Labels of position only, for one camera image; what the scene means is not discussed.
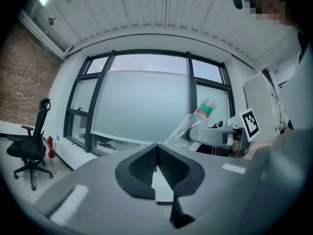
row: fire extinguisher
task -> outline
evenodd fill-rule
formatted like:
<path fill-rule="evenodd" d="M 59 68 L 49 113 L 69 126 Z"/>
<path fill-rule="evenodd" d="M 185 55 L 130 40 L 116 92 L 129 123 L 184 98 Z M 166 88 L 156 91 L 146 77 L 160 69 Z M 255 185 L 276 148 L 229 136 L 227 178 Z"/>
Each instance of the fire extinguisher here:
<path fill-rule="evenodd" d="M 54 152 L 53 152 L 53 139 L 52 139 L 52 136 L 49 136 L 49 138 L 47 139 L 47 143 L 48 143 L 48 146 L 49 146 L 49 157 L 51 159 L 54 158 Z"/>

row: window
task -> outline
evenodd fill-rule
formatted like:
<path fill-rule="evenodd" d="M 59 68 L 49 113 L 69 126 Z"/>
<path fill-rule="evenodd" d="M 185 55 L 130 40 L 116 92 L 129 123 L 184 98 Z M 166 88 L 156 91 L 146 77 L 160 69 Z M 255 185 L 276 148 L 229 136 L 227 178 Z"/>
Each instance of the window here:
<path fill-rule="evenodd" d="M 72 109 L 88 112 L 91 97 L 96 83 L 97 79 L 78 81 L 75 93 L 73 95 L 73 102 L 71 105 Z"/>
<path fill-rule="evenodd" d="M 98 59 L 92 60 L 91 65 L 87 71 L 87 74 L 101 72 L 107 59 L 108 59 L 107 57 L 103 57 L 103 58 L 98 58 Z"/>
<path fill-rule="evenodd" d="M 137 52 L 112 51 L 109 57 L 88 58 L 81 67 L 64 136 L 86 152 L 103 155 L 163 143 L 208 97 L 217 102 L 210 124 L 234 115 L 223 64 L 189 52 Z"/>
<path fill-rule="evenodd" d="M 86 124 L 87 124 L 87 118 L 78 116 L 78 115 L 72 115 L 72 132 L 71 137 L 80 143 L 85 143 L 85 133 L 86 133 Z"/>
<path fill-rule="evenodd" d="M 222 83 L 222 78 L 220 74 L 219 67 L 201 62 L 198 60 L 192 60 L 192 65 L 194 68 L 194 76 L 199 78 L 208 79 L 218 83 Z"/>
<path fill-rule="evenodd" d="M 132 54 L 117 56 L 110 70 L 162 71 L 187 75 L 185 58 L 154 54 Z"/>

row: water bottle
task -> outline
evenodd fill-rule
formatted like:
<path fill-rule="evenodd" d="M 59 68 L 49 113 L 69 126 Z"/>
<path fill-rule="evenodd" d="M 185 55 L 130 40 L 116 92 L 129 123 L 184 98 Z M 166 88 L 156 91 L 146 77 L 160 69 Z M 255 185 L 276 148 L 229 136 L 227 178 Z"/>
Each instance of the water bottle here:
<path fill-rule="evenodd" d="M 208 127 L 208 121 L 216 109 L 217 103 L 212 98 L 207 98 L 199 105 L 193 114 L 187 115 L 176 130 L 165 141 L 166 145 L 176 145 L 181 148 L 197 150 L 200 143 L 190 141 L 187 130 L 192 127 Z"/>

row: ceiling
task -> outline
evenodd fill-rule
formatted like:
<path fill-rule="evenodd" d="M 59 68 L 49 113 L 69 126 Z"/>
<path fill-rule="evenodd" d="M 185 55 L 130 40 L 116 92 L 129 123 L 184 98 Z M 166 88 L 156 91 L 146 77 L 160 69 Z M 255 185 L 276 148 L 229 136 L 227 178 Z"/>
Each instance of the ceiling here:
<path fill-rule="evenodd" d="M 203 34 L 255 62 L 290 33 L 237 10 L 232 0 L 49 0 L 45 7 L 30 0 L 25 10 L 62 50 L 112 31 L 160 25 Z"/>

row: black office chair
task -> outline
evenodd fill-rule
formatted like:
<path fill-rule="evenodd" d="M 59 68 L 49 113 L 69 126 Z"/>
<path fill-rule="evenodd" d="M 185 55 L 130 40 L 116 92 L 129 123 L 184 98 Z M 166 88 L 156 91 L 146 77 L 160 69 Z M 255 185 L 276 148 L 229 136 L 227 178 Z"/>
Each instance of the black office chair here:
<path fill-rule="evenodd" d="M 7 138 L 13 143 L 6 150 L 6 152 L 13 157 L 21 158 L 24 161 L 25 166 L 14 171 L 14 177 L 18 179 L 18 172 L 30 170 L 30 183 L 31 189 L 36 190 L 36 187 L 33 184 L 33 171 L 39 170 L 47 172 L 50 174 L 50 178 L 53 178 L 51 171 L 38 167 L 39 164 L 44 163 L 46 147 L 43 143 L 43 134 L 41 129 L 45 122 L 45 116 L 50 110 L 50 99 L 46 98 L 42 100 L 39 104 L 39 112 L 37 116 L 35 130 L 28 126 L 22 126 L 28 132 L 28 137 L 21 138 L 15 136 L 8 136 Z"/>

